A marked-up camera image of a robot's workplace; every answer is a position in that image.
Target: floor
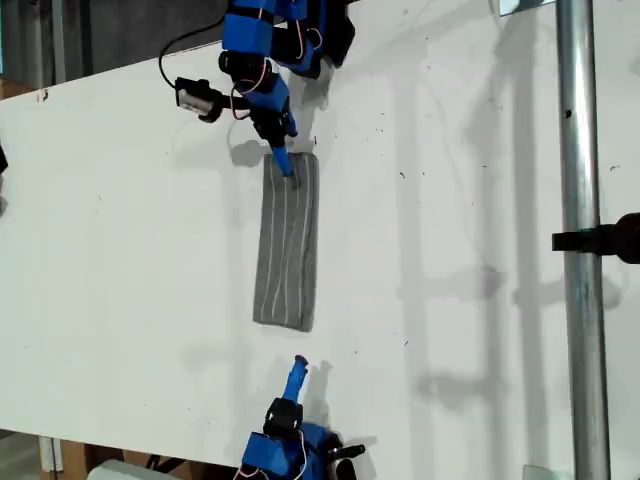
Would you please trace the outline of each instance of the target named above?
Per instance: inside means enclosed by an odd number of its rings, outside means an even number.
[[[62,2],[64,15],[53,15],[46,3],[1,0],[4,73],[14,81],[37,87],[55,82],[53,48],[65,51],[67,79],[92,75],[156,57],[173,38],[219,20],[228,0],[82,0]],[[65,27],[64,45],[51,32]],[[211,43],[220,28],[181,42],[177,49]]]
[[[0,430],[0,478],[39,480],[38,438],[22,434],[3,436]]]

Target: striped cloth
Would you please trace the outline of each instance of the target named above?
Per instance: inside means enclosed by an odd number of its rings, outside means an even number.
[[[253,320],[308,332],[316,298],[318,159],[290,158],[295,175],[284,178],[265,156]]]

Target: cardboard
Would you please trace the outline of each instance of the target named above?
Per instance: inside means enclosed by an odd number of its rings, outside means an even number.
[[[29,92],[33,92],[33,89],[24,85],[20,85],[16,82],[12,82],[11,80],[0,75],[0,100],[17,97],[18,95]]]

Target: white wire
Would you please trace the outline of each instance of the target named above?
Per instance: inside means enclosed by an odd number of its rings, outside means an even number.
[[[317,46],[317,47],[313,47],[313,49],[314,49],[314,50],[319,49],[319,48],[322,46],[322,42],[323,42],[323,40],[322,40],[322,34],[320,33],[320,30],[318,30],[317,28],[307,28],[307,30],[308,30],[309,32],[316,32],[316,34],[318,35],[318,39],[320,40],[320,43],[318,44],[318,46]]]
[[[236,86],[237,86],[237,82],[233,84],[233,87],[231,87],[231,93],[229,94],[229,104],[231,106],[231,113],[233,113],[233,118],[235,118],[236,120],[244,120],[246,118],[249,118],[251,116],[251,113],[245,113],[241,117],[238,116],[238,112],[236,112],[236,107],[234,107],[233,105],[233,93],[237,91]]]
[[[296,60],[300,60],[304,57],[304,40],[302,39],[302,30],[300,29],[299,21],[296,21],[296,26],[298,27],[298,38],[300,39],[300,55],[296,57]]]
[[[298,476],[293,480],[300,480],[302,475],[304,475],[304,471],[307,469],[307,451],[304,449],[304,433],[302,433],[302,430],[298,433],[300,433],[300,444],[302,445],[302,455],[304,455],[304,465],[302,466],[302,470],[300,470]]]
[[[252,478],[252,477],[255,477],[258,473],[261,473],[261,474],[262,474],[262,476],[263,476],[264,478],[266,478],[267,480],[269,480],[269,477],[267,477],[267,474],[266,474],[266,473],[264,473],[264,472],[263,472],[262,470],[260,470],[259,468],[258,468],[258,469],[256,469],[256,471],[255,471],[255,472],[253,472],[251,475],[247,475],[246,473],[244,473],[244,472],[242,471],[242,467],[240,467],[240,468],[238,469],[238,471],[236,472],[236,474],[233,476],[233,480],[236,480],[236,479],[238,478],[238,475],[240,475],[240,476],[241,476],[241,477],[243,477],[243,478]]]

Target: black cable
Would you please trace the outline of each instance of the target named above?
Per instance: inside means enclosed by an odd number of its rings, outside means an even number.
[[[211,25],[207,25],[206,27],[202,27],[197,30],[192,30],[191,32],[187,32],[183,35],[180,35],[179,37],[174,38],[169,43],[167,43],[165,47],[160,51],[160,55],[158,55],[158,67],[160,68],[160,75],[162,75],[162,78],[164,79],[164,81],[167,82],[167,85],[169,85],[174,90],[176,89],[176,86],[173,83],[171,83],[171,80],[167,78],[167,75],[164,73],[164,67],[162,66],[162,59],[165,57],[169,49],[173,47],[176,43],[181,42],[182,40],[185,40],[190,37],[194,37],[196,35],[200,35],[201,33],[204,33],[209,30],[213,30],[216,27],[219,27],[220,25],[222,25],[222,22],[224,22],[224,15],[225,14],[222,15],[222,18],[220,18],[220,20],[218,20],[215,23],[212,23]]]
[[[51,441],[51,458],[53,458],[53,480],[58,480],[58,465],[56,462],[56,441],[53,438]]]

